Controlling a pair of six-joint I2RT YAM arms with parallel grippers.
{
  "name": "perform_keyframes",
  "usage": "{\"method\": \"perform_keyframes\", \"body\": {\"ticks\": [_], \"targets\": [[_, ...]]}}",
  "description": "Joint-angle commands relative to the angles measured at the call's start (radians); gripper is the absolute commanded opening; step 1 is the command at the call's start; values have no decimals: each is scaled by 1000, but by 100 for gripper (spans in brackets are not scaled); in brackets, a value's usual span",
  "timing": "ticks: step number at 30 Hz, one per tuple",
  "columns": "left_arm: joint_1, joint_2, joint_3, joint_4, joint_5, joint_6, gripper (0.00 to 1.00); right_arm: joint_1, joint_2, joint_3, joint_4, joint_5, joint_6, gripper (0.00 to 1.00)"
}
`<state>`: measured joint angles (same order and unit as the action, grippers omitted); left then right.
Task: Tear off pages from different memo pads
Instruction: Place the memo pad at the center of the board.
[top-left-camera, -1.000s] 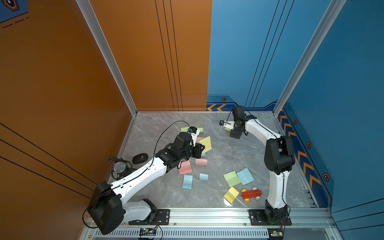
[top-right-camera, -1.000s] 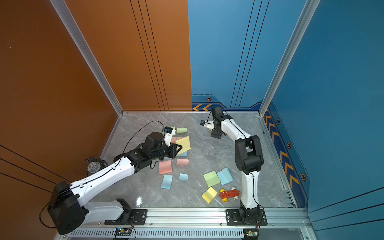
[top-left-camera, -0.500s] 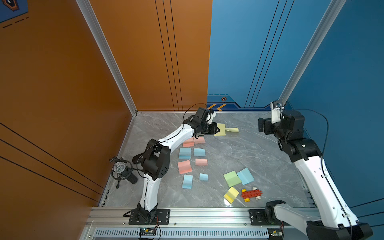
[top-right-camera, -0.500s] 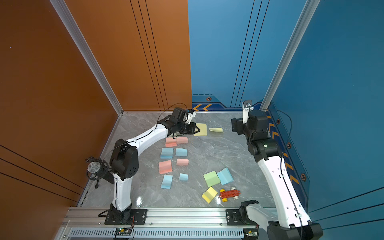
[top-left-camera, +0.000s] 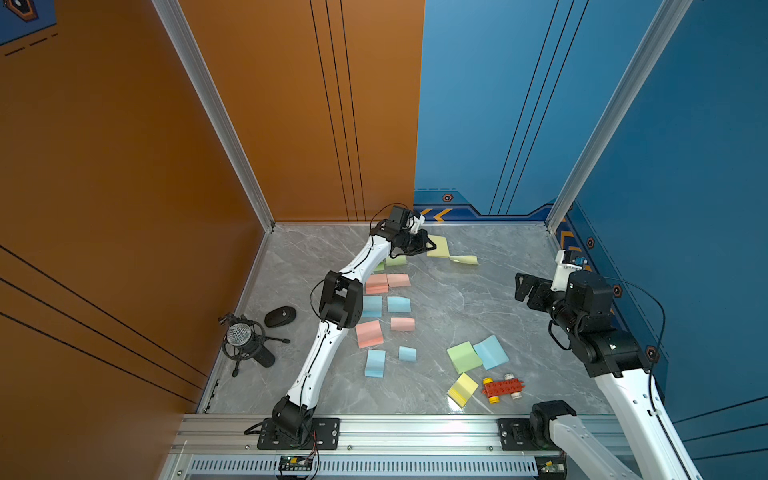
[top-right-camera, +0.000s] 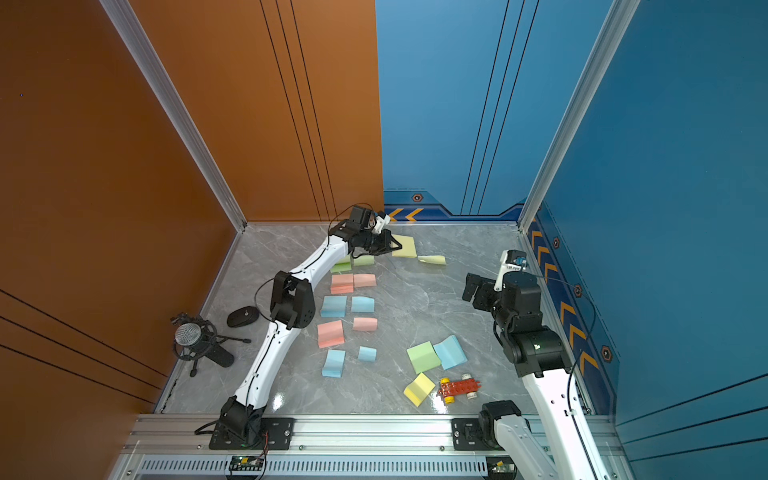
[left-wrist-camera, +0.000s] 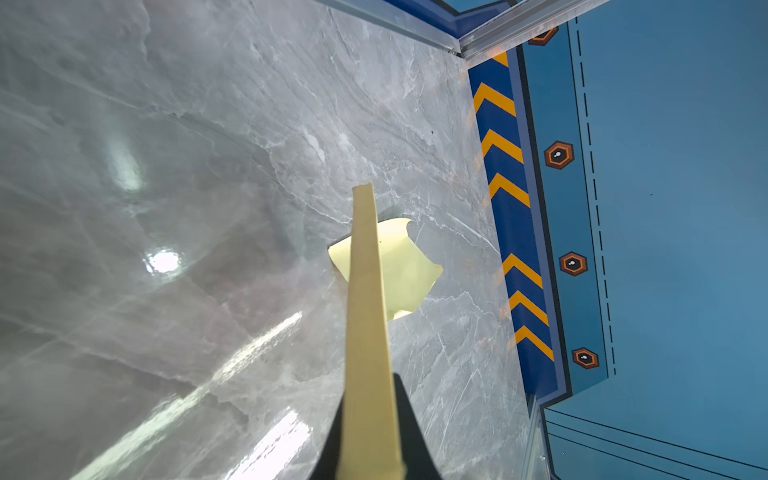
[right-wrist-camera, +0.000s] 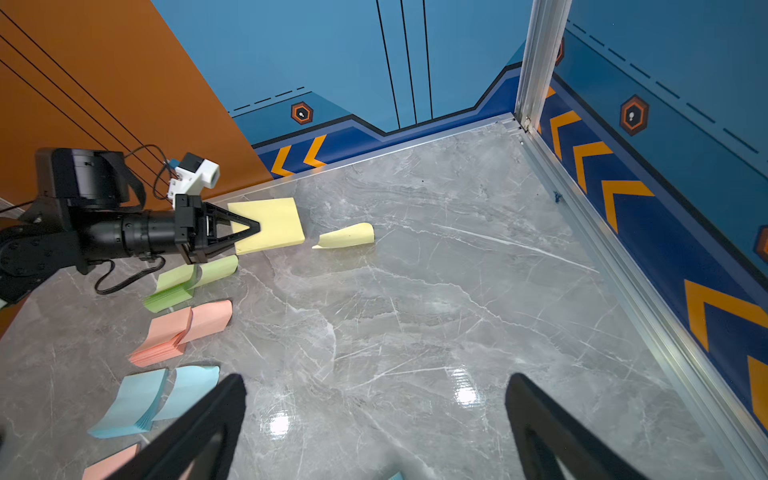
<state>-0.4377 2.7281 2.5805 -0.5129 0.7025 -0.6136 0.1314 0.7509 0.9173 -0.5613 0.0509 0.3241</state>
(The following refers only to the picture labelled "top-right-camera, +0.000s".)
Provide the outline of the torn pink memo page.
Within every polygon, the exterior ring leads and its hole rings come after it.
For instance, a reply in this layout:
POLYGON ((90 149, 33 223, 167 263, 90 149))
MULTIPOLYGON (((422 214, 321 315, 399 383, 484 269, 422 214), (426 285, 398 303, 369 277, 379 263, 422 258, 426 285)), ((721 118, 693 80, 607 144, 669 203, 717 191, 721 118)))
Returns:
POLYGON ((377 286, 377 279, 374 274, 354 274, 353 283, 355 289, 371 288, 377 286))

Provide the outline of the torn blue memo page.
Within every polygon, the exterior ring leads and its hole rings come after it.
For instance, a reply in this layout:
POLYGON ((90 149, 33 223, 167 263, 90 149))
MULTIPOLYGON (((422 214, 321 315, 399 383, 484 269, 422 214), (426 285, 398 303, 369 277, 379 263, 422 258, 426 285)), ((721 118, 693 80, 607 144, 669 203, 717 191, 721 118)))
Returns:
POLYGON ((374 313, 375 300, 370 297, 354 296, 351 299, 351 313, 374 313))

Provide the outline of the torn green memo page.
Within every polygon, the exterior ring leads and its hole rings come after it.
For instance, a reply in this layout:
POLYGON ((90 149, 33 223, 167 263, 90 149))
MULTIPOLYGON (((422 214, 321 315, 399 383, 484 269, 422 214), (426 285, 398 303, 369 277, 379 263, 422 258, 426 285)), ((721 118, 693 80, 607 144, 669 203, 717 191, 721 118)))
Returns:
POLYGON ((371 255, 362 255, 353 260, 354 267, 372 266, 375 264, 375 257, 371 255))

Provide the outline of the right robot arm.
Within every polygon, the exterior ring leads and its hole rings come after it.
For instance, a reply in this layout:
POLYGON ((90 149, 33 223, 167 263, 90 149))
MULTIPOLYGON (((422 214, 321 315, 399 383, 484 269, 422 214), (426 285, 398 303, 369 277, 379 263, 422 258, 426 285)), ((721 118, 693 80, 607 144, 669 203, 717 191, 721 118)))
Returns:
POLYGON ((525 479, 608 479, 573 385, 566 345, 543 323, 537 278, 524 271, 507 271, 495 280, 469 273, 462 299, 491 314, 492 331, 534 403, 549 449, 532 437, 512 401, 483 405, 484 442, 504 450, 525 479))

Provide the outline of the pink fanned memo pad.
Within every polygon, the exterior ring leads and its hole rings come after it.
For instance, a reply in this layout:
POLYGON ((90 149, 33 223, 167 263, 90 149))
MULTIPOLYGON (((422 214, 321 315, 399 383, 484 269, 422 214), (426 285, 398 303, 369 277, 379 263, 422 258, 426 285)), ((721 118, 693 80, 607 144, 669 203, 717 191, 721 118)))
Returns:
POLYGON ((331 294, 347 295, 354 292, 354 275, 338 274, 331 277, 331 294))

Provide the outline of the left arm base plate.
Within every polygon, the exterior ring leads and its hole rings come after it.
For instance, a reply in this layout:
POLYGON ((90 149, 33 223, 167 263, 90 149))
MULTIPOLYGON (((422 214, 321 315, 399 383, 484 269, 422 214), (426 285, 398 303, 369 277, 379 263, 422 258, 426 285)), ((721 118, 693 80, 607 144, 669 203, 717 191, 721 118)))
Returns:
POLYGON ((210 450, 276 450, 290 448, 295 418, 266 417, 261 420, 259 432, 248 433, 246 439, 238 437, 219 423, 214 427, 208 447, 210 450))

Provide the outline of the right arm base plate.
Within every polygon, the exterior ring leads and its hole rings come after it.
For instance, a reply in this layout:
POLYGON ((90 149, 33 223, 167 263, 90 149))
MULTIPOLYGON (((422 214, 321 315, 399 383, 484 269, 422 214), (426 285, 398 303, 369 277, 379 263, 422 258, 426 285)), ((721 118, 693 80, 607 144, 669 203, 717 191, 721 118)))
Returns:
POLYGON ((494 440, 492 428, 486 420, 453 418, 450 421, 453 448, 456 451, 492 451, 499 446, 494 440))

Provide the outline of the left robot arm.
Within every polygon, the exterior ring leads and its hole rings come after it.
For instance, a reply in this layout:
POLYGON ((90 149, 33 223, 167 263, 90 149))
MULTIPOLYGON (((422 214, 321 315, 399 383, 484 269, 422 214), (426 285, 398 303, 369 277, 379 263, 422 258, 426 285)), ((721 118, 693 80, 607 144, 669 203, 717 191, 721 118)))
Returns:
POLYGON ((220 409, 210 449, 252 450, 268 445, 262 418, 287 353, 315 317, 314 288, 337 263, 357 251, 379 256, 401 250, 402 244, 388 229, 390 222, 384 212, 353 205, 349 217, 332 225, 304 262, 273 276, 266 336, 241 385, 220 409))

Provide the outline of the torn yellow memo page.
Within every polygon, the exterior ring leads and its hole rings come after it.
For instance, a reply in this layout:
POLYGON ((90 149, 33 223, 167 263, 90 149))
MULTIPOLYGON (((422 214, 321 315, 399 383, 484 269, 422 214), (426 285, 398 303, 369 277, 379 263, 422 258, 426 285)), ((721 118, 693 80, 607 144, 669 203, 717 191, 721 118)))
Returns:
POLYGON ((420 263, 428 265, 444 266, 447 264, 447 260, 443 255, 424 255, 418 256, 417 259, 420 263))

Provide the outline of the blue memo pad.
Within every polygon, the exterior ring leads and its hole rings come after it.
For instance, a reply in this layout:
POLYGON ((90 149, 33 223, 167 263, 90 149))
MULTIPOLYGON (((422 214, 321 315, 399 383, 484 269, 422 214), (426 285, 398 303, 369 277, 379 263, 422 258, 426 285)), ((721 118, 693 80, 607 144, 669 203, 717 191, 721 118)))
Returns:
POLYGON ((445 340, 433 346, 441 366, 444 370, 449 370, 468 362, 459 339, 456 335, 450 335, 445 340))
POLYGON ((327 378, 341 378, 345 362, 346 352, 342 350, 329 350, 321 374, 327 378))
POLYGON ((346 315, 347 296, 325 296, 320 315, 322 318, 343 318, 346 315))

